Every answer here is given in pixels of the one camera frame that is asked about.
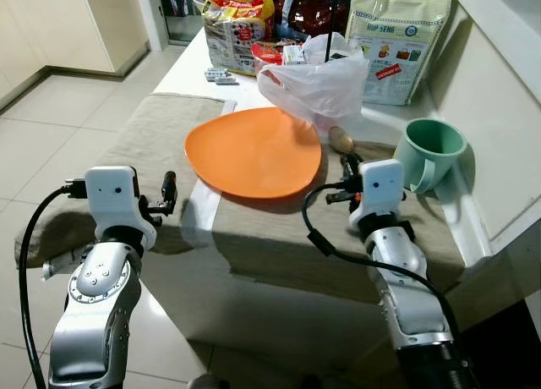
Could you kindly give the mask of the small white carton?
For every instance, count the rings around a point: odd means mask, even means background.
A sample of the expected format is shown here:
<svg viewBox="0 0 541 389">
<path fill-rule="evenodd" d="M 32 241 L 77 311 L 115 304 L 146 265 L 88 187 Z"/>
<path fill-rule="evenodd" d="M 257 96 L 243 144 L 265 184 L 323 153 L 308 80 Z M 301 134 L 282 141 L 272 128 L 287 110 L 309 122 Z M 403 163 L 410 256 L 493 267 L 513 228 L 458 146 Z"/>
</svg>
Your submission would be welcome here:
<svg viewBox="0 0 541 389">
<path fill-rule="evenodd" d="M 302 45 L 286 45 L 281 50 L 282 65 L 303 65 L 308 64 Z"/>
</svg>

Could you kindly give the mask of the cream cracker bag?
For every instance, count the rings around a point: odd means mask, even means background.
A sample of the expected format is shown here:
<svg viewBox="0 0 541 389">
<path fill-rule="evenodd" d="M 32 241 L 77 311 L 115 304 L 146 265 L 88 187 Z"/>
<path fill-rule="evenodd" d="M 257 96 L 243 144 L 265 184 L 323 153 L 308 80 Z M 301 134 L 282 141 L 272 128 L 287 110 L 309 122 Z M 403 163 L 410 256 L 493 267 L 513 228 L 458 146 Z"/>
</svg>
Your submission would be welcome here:
<svg viewBox="0 0 541 389">
<path fill-rule="evenodd" d="M 451 0 L 351 0 L 345 38 L 369 61 L 363 98 L 406 106 L 444 29 Z"/>
</svg>

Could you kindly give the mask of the cream floor cabinet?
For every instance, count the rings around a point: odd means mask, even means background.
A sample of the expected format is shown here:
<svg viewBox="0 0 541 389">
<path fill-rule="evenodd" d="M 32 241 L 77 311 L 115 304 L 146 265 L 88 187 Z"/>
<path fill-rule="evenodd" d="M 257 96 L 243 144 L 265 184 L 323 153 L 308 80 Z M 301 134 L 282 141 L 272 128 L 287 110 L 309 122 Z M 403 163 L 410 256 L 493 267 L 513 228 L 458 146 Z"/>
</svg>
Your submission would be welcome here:
<svg viewBox="0 0 541 389">
<path fill-rule="evenodd" d="M 44 69 L 125 75 L 148 50 L 139 0 L 0 0 L 0 107 Z"/>
</svg>

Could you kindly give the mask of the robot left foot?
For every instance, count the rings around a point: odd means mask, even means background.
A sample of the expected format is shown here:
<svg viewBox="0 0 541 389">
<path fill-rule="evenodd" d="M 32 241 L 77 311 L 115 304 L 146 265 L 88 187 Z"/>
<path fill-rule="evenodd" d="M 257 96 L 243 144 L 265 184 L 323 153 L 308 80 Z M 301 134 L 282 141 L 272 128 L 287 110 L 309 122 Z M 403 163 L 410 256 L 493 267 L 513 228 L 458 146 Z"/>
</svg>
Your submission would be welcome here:
<svg viewBox="0 0 541 389">
<path fill-rule="evenodd" d="M 185 389 L 221 389 L 221 379 L 212 374 L 203 374 L 193 378 Z"/>
</svg>

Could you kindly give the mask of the small battery pack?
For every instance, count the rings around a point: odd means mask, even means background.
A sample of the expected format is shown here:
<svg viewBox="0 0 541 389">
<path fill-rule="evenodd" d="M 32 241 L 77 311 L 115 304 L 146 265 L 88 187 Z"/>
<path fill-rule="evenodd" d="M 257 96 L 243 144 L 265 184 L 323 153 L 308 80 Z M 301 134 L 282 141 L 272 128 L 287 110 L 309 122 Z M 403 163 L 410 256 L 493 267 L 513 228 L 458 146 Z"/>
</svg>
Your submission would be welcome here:
<svg viewBox="0 0 541 389">
<path fill-rule="evenodd" d="M 238 86 L 239 81 L 231 72 L 223 68 L 208 68 L 205 71 L 205 80 L 216 86 Z"/>
</svg>

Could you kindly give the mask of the white plastic bag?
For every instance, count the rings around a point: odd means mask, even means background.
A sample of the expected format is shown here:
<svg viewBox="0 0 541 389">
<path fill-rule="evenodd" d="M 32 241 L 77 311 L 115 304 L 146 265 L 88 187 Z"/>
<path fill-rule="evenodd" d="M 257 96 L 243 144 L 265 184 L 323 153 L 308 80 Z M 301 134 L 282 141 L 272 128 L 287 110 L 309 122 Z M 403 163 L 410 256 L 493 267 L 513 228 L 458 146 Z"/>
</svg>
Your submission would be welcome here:
<svg viewBox="0 0 541 389">
<path fill-rule="evenodd" d="M 266 65 L 256 74 L 260 94 L 294 118 L 321 129 L 362 118 L 370 61 L 335 34 L 331 60 L 324 62 L 327 34 L 309 38 L 308 64 Z"/>
</svg>

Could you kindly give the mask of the dark red snack bag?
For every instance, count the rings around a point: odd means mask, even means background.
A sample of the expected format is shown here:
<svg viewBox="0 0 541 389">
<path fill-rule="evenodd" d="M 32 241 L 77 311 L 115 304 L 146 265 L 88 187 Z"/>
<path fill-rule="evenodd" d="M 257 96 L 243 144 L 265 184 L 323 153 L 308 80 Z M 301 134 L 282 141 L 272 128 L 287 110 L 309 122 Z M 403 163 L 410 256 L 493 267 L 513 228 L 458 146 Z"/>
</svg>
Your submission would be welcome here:
<svg viewBox="0 0 541 389">
<path fill-rule="evenodd" d="M 349 0 L 275 0 L 268 25 L 279 40 L 306 41 L 330 30 L 343 34 L 349 19 Z"/>
</svg>

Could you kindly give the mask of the orange plastic plate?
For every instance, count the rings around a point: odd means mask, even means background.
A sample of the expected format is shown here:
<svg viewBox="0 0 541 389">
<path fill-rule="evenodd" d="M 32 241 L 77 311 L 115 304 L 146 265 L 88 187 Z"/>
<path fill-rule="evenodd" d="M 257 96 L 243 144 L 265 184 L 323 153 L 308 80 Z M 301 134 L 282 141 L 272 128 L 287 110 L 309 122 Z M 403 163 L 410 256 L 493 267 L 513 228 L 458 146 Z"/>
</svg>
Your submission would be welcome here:
<svg viewBox="0 0 541 389">
<path fill-rule="evenodd" d="M 248 108 L 201 123 L 187 134 L 184 152 L 209 187 L 251 199 L 295 195 L 312 183 L 322 161 L 314 126 L 278 107 Z"/>
</svg>

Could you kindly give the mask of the yellow green snack pack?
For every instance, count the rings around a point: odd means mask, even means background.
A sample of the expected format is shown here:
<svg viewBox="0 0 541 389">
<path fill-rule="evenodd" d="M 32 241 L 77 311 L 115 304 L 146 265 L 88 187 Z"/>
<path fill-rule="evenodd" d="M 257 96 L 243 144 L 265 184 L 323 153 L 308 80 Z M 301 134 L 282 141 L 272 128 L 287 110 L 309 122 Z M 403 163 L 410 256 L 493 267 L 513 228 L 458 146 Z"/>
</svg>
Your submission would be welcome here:
<svg viewBox="0 0 541 389">
<path fill-rule="evenodd" d="M 274 0 L 205 0 L 200 10 L 213 68 L 254 76 L 251 46 L 271 34 Z"/>
</svg>

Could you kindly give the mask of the green plastic mug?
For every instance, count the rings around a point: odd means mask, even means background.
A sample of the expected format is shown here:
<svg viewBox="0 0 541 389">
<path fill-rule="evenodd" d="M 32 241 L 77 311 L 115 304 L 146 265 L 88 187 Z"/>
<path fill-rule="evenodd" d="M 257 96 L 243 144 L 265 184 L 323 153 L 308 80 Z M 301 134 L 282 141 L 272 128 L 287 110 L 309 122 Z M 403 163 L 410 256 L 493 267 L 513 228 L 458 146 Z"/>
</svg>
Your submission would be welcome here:
<svg viewBox="0 0 541 389">
<path fill-rule="evenodd" d="M 451 123 L 419 118 L 407 123 L 394 156 L 403 165 L 403 184 L 416 195 L 433 191 L 467 149 L 464 135 Z"/>
</svg>

